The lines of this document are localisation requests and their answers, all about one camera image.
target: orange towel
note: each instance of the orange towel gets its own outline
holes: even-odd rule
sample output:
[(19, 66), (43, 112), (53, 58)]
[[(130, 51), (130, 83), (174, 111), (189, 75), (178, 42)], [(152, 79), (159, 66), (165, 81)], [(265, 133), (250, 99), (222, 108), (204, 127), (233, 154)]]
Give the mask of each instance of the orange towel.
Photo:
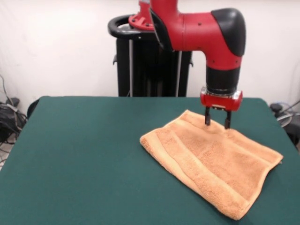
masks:
[(167, 171), (235, 220), (248, 212), (283, 158), (215, 121), (206, 126), (204, 116), (188, 110), (140, 142)]

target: black cable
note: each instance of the black cable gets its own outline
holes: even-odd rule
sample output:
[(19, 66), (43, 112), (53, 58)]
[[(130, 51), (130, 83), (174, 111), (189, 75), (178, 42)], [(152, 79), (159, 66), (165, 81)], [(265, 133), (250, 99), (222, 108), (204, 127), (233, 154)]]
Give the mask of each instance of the black cable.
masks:
[(3, 149), (0, 149), (0, 151), (3, 151), (3, 152), (5, 152), (5, 153), (10, 153), (9, 151), (5, 151), (5, 150), (3, 150)]
[(8, 99), (8, 101), (11, 103), (11, 105), (13, 105), (14, 103), (11, 101), (11, 99), (8, 97), (8, 94), (5, 90), (5, 84), (4, 84), (4, 78), (3, 76), (0, 74), (0, 78), (2, 79), (2, 86), (3, 86), (3, 91), (4, 91), (4, 94), (6, 95), (6, 98)]
[(16, 131), (15, 129), (11, 128), (11, 126), (3, 121), (0, 121), (0, 124), (3, 124), (4, 126), (6, 126), (6, 128), (10, 129), (12, 132), (14, 132), (16, 135), (20, 134), (20, 131)]
[(284, 109), (284, 110), (282, 111), (282, 113), (284, 113), (284, 112), (288, 111), (289, 109), (293, 108), (294, 106), (296, 106), (296, 105), (297, 105), (297, 104), (299, 104), (299, 103), (300, 103), (300, 100), (299, 100), (299, 101), (297, 101), (295, 104), (291, 105), (290, 107), (288, 107), (288, 108)]
[(7, 160), (7, 158), (0, 161), (0, 163), (4, 163)]

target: cable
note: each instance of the cable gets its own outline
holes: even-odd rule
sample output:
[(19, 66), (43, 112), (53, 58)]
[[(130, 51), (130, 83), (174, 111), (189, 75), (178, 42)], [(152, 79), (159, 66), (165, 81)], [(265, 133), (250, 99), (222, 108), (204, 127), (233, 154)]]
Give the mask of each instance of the cable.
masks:
[(285, 123), (281, 124), (282, 128), (284, 128), (285, 126), (289, 125), (290, 122), (292, 121), (292, 114), (290, 114), (289, 112), (285, 112), (285, 113), (286, 113), (286, 115), (290, 115), (290, 117), (288, 117), (288, 120)]
[(297, 101), (295, 104), (291, 105), (290, 107), (288, 107), (287, 109), (284, 109), (284, 110), (282, 111), (282, 113), (288, 111), (289, 109), (293, 108), (294, 106), (296, 106), (296, 105), (299, 104), (299, 103), (300, 103), (300, 100)]
[(5, 90), (4, 78), (1, 74), (0, 74), (0, 78), (2, 79), (2, 86), (3, 86), (4, 94), (5, 94), (6, 98), (9, 100), (9, 102), (11, 103), (11, 105), (13, 105), (14, 104), (13, 101), (8, 97), (8, 94)]
[(0, 149), (0, 151), (3, 151), (3, 152), (5, 152), (5, 153), (10, 153), (9, 151), (5, 151), (5, 150), (3, 150), (3, 149)]
[(4, 165), (4, 162), (5, 162), (6, 160), (7, 160), (7, 158), (1, 160), (1, 161), (0, 161), (0, 164), (3, 163), (3, 165)]
[(11, 126), (8, 123), (5, 123), (3, 121), (0, 121), (0, 124), (3, 124), (4, 126), (6, 126), (8, 129), (10, 129), (12, 132), (14, 132), (16, 135), (20, 134), (20, 131), (16, 131), (15, 129), (11, 128)]
[(291, 107), (291, 105), (286, 102), (276, 102), (276, 104), (285, 105), (285, 106), (289, 107), (292, 110), (292, 112), (294, 112), (293, 107)]
[(4, 163), (7, 160), (7, 158), (0, 161), (0, 163)]
[(294, 113), (294, 114), (288, 114), (288, 115), (284, 115), (284, 116), (280, 116), (277, 118), (277, 121), (281, 121), (283, 119), (289, 118), (289, 117), (293, 117), (293, 116), (300, 116), (300, 112), (298, 113)]

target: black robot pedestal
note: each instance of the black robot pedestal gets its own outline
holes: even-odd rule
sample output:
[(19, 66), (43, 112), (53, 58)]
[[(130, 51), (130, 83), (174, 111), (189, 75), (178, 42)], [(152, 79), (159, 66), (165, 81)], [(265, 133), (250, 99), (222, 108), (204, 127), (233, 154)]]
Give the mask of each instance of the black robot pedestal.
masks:
[(192, 52), (163, 50), (153, 31), (143, 31), (128, 24), (130, 15), (108, 23), (116, 37), (119, 96), (185, 97)]

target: table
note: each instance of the table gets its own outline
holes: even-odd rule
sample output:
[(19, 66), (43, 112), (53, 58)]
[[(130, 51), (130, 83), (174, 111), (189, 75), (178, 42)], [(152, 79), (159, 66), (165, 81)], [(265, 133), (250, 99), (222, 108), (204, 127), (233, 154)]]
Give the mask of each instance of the table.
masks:
[[(261, 99), (232, 128), (284, 155), (253, 207), (233, 221), (180, 183), (139, 138), (199, 98), (43, 97), (0, 172), (3, 225), (299, 224), (300, 158)], [(225, 112), (211, 110), (224, 123)]]

